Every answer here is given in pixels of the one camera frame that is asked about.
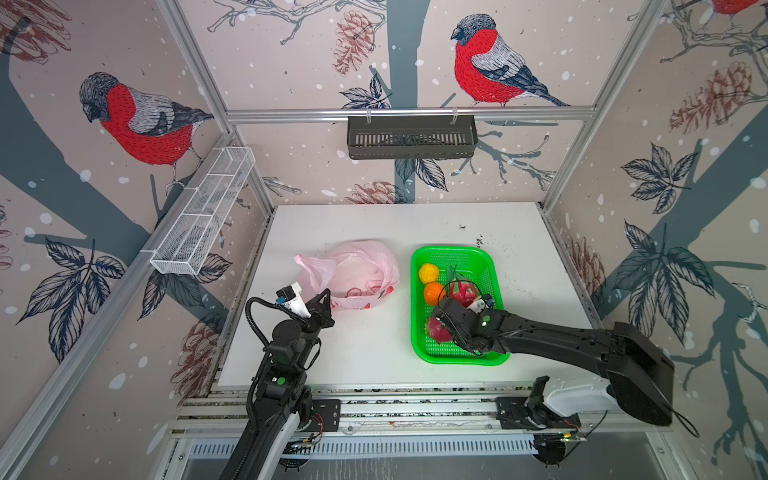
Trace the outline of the pink plastic bag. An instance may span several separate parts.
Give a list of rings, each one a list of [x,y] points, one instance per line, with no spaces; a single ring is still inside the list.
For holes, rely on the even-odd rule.
[[[334,311],[376,307],[400,283],[398,262],[379,241],[348,242],[324,257],[298,254],[293,260],[302,292],[314,297],[328,290]]]

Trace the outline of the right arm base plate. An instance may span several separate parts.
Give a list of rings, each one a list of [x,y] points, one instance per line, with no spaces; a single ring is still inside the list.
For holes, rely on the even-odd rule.
[[[497,397],[496,419],[504,430],[540,431],[547,429],[580,429],[577,414],[562,417],[542,402],[528,397]]]

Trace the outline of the aluminium mounting rail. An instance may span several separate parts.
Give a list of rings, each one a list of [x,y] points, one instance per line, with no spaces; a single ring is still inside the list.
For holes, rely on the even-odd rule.
[[[516,386],[435,389],[316,389],[313,400],[339,399],[337,432],[322,435],[307,460],[417,455],[541,454],[548,444],[569,448],[599,433],[655,429],[626,414],[587,412],[580,429],[504,430],[497,397],[527,397]]]

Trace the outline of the yellow fruit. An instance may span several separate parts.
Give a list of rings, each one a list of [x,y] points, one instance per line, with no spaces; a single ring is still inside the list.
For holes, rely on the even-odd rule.
[[[425,285],[437,282],[439,277],[440,269],[434,264],[424,263],[418,270],[418,278]]]

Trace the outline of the orange fruit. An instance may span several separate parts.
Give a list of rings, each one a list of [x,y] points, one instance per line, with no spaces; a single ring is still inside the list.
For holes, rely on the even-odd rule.
[[[430,282],[424,286],[423,298],[429,306],[437,306],[445,296],[445,287],[439,282]]]

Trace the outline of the green plastic perforated basket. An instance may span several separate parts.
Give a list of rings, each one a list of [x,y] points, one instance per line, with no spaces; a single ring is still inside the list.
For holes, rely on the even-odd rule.
[[[457,338],[434,319],[431,303],[448,296],[468,307],[488,295],[492,306],[504,307],[494,262],[485,251],[463,246],[425,246],[410,262],[411,344],[421,360],[432,364],[499,366],[506,354],[467,352]]]

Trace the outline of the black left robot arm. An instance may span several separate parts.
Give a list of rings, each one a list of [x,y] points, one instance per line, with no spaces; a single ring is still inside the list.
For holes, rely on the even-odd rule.
[[[255,322],[252,309],[259,304],[287,316],[268,338]],[[322,290],[302,300],[299,286],[277,291],[277,299],[260,297],[246,301],[244,315],[263,344],[264,356],[247,391],[247,423],[223,472],[222,479],[270,479],[278,467],[299,471],[307,461],[298,454],[309,452],[321,437],[317,432],[304,440],[291,437],[300,428],[322,418],[313,412],[307,371],[320,352],[320,332],[334,326],[331,292]]]

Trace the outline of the black hanging wall basket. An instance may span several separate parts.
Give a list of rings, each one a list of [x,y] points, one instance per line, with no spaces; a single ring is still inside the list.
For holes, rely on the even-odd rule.
[[[347,123],[353,160],[470,158],[477,144],[471,115],[350,117]]]

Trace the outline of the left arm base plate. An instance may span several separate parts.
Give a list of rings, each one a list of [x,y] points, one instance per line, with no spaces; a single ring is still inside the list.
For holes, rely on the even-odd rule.
[[[297,432],[337,432],[341,416],[339,399],[319,399],[299,404],[299,426]]]

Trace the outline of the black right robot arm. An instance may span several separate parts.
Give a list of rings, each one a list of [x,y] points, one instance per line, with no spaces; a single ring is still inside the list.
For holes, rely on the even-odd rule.
[[[635,326],[583,329],[533,321],[487,306],[468,308],[450,297],[433,316],[453,342],[472,354],[527,354],[588,371],[633,418],[667,427],[673,419],[674,365]]]

